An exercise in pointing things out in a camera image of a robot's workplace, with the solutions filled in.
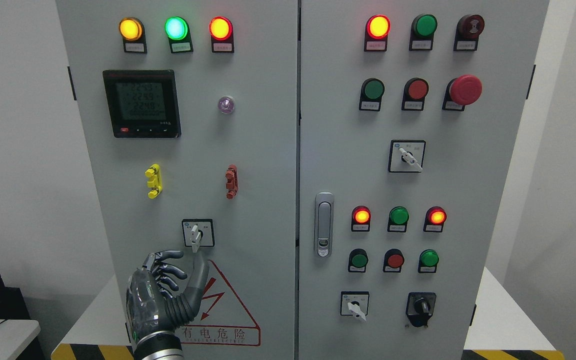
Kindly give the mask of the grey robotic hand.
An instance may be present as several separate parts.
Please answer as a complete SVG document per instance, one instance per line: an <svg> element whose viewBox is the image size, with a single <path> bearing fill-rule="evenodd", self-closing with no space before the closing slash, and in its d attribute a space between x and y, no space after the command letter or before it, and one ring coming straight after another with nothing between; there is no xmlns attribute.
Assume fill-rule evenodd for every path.
<svg viewBox="0 0 576 360"><path fill-rule="evenodd" d="M126 316L134 346L158 332L174 332L194 321L201 309L209 262L201 251L193 255L193 272L167 259L180 259L182 250L149 253L141 268L130 276L126 289Z"/></svg>

